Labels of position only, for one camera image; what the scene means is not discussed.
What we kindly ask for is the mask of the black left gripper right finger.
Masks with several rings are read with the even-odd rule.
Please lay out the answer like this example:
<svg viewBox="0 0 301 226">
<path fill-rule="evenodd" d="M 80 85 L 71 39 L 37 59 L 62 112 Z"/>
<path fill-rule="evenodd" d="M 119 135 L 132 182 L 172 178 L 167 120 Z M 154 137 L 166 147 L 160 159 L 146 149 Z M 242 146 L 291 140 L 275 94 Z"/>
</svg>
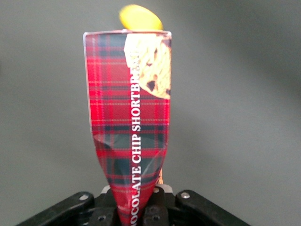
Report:
<svg viewBox="0 0 301 226">
<path fill-rule="evenodd" d="M 173 194 L 156 185 L 145 207 L 142 226 L 247 226 L 248 223 L 192 190 Z"/>
</svg>

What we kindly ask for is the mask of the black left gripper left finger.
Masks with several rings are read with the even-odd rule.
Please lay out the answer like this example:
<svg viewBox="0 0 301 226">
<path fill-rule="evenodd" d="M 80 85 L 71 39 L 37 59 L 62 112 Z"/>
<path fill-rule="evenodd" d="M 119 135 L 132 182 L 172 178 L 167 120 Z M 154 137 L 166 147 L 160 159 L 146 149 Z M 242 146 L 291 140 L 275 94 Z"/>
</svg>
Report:
<svg viewBox="0 0 301 226">
<path fill-rule="evenodd" d="M 75 193 L 19 226 L 119 226 L 120 220 L 110 186 L 98 197 L 87 191 Z"/>
</svg>

